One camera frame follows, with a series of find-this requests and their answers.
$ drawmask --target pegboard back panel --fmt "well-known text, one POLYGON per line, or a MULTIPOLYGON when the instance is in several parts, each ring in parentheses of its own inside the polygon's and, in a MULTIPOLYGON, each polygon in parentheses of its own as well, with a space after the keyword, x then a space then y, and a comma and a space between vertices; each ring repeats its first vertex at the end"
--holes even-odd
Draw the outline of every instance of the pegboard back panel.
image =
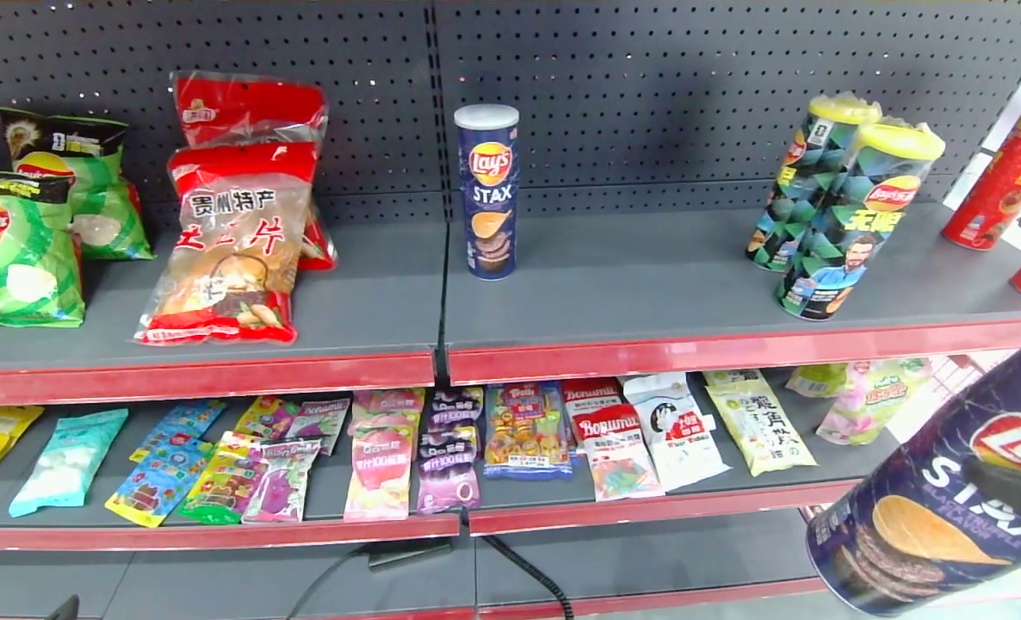
POLYGON ((448 127, 518 107, 525 187, 770 179, 810 98, 841 90, 927 122, 932 173, 958 173, 1021 80, 1021 0, 500 0, 437 3, 436 25, 448 127))
POLYGON ((429 12, 392 0, 0 1, 0 105, 130 123, 125 176, 145 200, 172 200, 165 161, 184 138, 168 71, 277 75, 328 95, 318 194, 439 191, 429 12))

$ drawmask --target packaged gummy candy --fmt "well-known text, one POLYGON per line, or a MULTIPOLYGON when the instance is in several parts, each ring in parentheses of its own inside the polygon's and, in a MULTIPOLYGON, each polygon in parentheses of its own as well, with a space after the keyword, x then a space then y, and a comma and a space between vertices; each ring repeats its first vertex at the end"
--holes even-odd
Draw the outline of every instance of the packaged gummy candy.
POLYGON ((204 471, 207 447, 192 436, 169 436, 136 466, 105 508, 144 527, 161 525, 204 471))
POLYGON ((223 400, 193 400, 191 403, 176 404, 167 415, 162 416, 159 424, 147 433, 147 438, 136 448, 136 451, 129 456, 129 461, 140 463, 147 457, 147 454, 159 443, 163 443, 169 436, 181 435, 192 436, 200 439, 207 431, 211 423, 216 421, 220 414, 228 407, 223 400))
POLYGON ((42 507, 85 506, 94 474, 128 418, 128 409, 114 409, 59 419, 30 478, 9 504, 9 517, 23 517, 42 507))
POLYGON ((0 173, 0 326, 82 325, 69 188, 68 179, 0 173))
POLYGON ((250 450, 251 462, 266 464, 266 472, 243 513, 243 523, 303 521, 307 470, 315 462, 319 439, 265 443, 250 450))
POLYGON ((178 511, 185 517, 209 525, 229 525, 243 519, 266 464, 260 460, 257 436, 224 432, 204 474, 196 479, 185 504, 178 511))
POLYGON ((81 239, 83 258, 155 258, 138 196, 120 178, 128 125, 10 108, 0 108, 0 116, 15 173, 69 181, 70 231, 81 239))

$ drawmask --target lay's chip bag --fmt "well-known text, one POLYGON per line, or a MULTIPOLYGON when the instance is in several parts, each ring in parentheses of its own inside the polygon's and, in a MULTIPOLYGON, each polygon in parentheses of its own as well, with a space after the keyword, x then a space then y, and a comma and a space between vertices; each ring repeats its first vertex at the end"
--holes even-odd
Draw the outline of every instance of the lay's chip bag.
POLYGON ((129 126, 99 117, 42 116, 0 108, 14 172, 70 181, 70 232, 82 257, 155 258, 140 220, 140 199, 120 177, 129 126))
POLYGON ((0 173, 0 326, 82 325, 69 187, 65 178, 0 173))

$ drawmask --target candy bag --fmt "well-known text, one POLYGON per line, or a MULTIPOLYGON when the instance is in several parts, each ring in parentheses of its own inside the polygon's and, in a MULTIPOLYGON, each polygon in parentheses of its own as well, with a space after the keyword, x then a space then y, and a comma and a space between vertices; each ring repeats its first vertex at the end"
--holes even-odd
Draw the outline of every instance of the candy bag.
POLYGON ((81 239, 83 258, 155 258, 138 196, 120 178, 128 125, 10 108, 0 108, 0 116, 14 172, 69 180, 70 231, 81 239))
POLYGON ((159 424, 151 429, 147 438, 136 448, 136 451, 129 456, 129 461, 140 463, 147 457, 147 454, 159 443, 163 443, 169 436, 181 435, 192 436, 193 439, 200 439, 207 431, 211 423, 216 421, 220 414, 228 407, 223 400, 193 400, 191 403, 176 404, 167 415, 162 416, 159 424))
POLYGON ((807 397, 835 397, 848 384, 847 365, 798 366, 790 373, 786 388, 807 397))
MULTIPOLYGON (((260 142, 313 142, 322 148, 328 105, 323 91, 312 84, 205 70, 173 71, 169 81, 191 148, 260 142)), ((338 251, 310 201, 300 268, 333 270, 337 261, 338 251)))
POLYGON ((576 426, 583 438, 597 503, 664 494, 664 485, 645 450, 633 404, 613 404, 581 413, 576 426))
POLYGON ((420 514, 455 507, 480 507, 480 483, 473 464, 480 454, 476 421, 484 415, 484 389, 435 391, 431 415, 420 437, 420 514))
POLYGON ((751 475, 794 466, 816 467, 810 448, 793 430, 766 381, 711 385, 707 391, 751 475))
POLYGON ((266 464, 266 472, 243 513, 243 523, 303 521, 307 470, 321 451, 321 440, 266 443, 250 450, 251 462, 266 464))
POLYGON ((242 521, 250 497, 266 472, 266 463, 256 448, 259 446, 257 436, 224 432, 204 474, 196 479, 178 512, 209 525, 242 521))
POLYGON ((487 386, 487 478, 549 480, 573 476, 561 400, 561 386, 554 381, 487 386))
POLYGON ((865 446, 931 377, 925 357, 846 365, 846 388, 817 428, 817 436, 841 446, 865 446))
POLYGON ((82 325, 69 188, 69 179, 0 173, 0 326, 82 325))
POLYGON ((637 377, 622 386, 645 433, 665 491, 728 471, 684 373, 637 377))
POLYGON ((136 340, 291 343, 291 294, 315 148, 216 146, 173 154, 181 237, 136 340))
POLYGON ((342 432, 342 424, 349 413, 349 397, 335 397, 331 400, 315 400, 301 403, 293 424, 286 433, 286 439, 321 440, 322 455, 334 455, 334 444, 342 432))
POLYGON ((137 525, 161 525, 208 465, 208 447, 192 436, 169 436, 137 464, 105 508, 137 525))
POLYGON ((59 419, 30 478, 9 504, 9 517, 42 507, 85 506, 97 468, 128 419, 128 409, 59 419))

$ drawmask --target store shelf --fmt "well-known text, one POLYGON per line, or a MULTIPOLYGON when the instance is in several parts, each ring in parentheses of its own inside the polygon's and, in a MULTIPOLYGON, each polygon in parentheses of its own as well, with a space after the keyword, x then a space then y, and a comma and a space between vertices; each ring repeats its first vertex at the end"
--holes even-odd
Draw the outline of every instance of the store shelf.
POLYGON ((454 384, 1021 346, 1021 293, 1008 283, 1021 252, 939 239, 951 211, 936 203, 913 204, 827 322, 779 309, 772 293, 782 276, 743 257, 756 205, 567 212, 519 220, 519 268, 499 283, 469 274, 464 224, 451 225, 445 348, 454 384))
MULTIPOLYGON (((470 512, 472 535, 666 521, 833 503, 896 448, 897 441, 888 431, 882 432, 869 446, 836 446, 817 438, 814 431, 832 401, 790 392, 783 387, 789 377, 785 370, 768 370, 764 376, 775 388, 782 408, 819 467, 794 467, 753 478, 743 463, 743 455, 718 417, 714 439, 721 459, 731 467, 722 475, 684 486, 664 497, 614 503, 594 502, 594 486, 586 464, 576 467, 570 481, 490 480, 481 475, 483 507, 470 512)), ((700 374, 690 374, 688 384, 702 411, 717 415, 717 408, 704 392, 700 374)))
POLYGON ((132 342, 176 239, 167 232, 156 244, 159 258, 86 271, 81 328, 0 328, 0 404, 430 385, 444 224, 346 225, 331 233, 338 269, 298 278, 294 345, 132 342))
MULTIPOLYGON (((232 397, 205 439, 216 440, 235 427, 250 403, 247 397, 232 397)), ((8 508, 30 475, 32 465, 50 438, 58 416, 85 414, 107 406, 61 406, 50 409, 19 438, 17 446, 0 463, 0 550, 106 551, 106 550, 238 550, 281 545, 329 545, 341 542, 455 536, 459 521, 455 514, 411 517, 404 521, 343 523, 349 476, 349 436, 341 436, 335 454, 321 457, 310 471, 305 521, 299 524, 208 526, 179 514, 169 515, 162 526, 146 529, 125 521, 104 504, 132 474, 129 461, 145 435, 172 403, 130 403, 132 415, 101 463, 86 506, 46 508, 27 517, 12 519, 8 508)), ((417 491, 417 484, 412 484, 417 491)))
MULTIPOLYGON (((805 553, 797 511, 510 534, 502 540, 549 574, 577 616, 824 589, 805 553)), ((528 574, 476 541, 481 617, 561 617, 528 574)))

